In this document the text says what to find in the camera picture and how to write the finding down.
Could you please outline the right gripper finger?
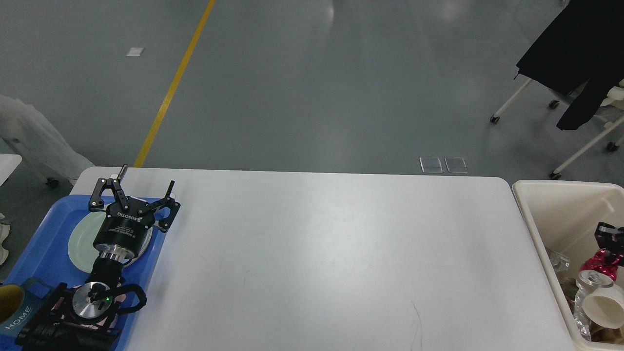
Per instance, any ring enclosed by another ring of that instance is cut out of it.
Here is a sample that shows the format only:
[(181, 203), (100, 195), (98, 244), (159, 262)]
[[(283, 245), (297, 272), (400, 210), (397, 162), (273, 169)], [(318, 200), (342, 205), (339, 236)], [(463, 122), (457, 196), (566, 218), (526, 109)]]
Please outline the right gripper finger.
[(624, 251), (624, 227), (615, 227), (606, 222), (599, 222), (594, 233), (600, 249), (608, 252), (606, 262), (622, 265)]

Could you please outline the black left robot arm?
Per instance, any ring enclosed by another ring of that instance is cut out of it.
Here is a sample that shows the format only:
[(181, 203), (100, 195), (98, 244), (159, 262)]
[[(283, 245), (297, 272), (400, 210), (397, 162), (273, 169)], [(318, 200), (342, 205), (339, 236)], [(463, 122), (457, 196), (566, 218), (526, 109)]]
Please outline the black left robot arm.
[(58, 200), (7, 278), (39, 298), (7, 321), (18, 351), (120, 351), (165, 235), (181, 205), (170, 182), (162, 198), (137, 198), (121, 187), (128, 167), (99, 178), (90, 196)]

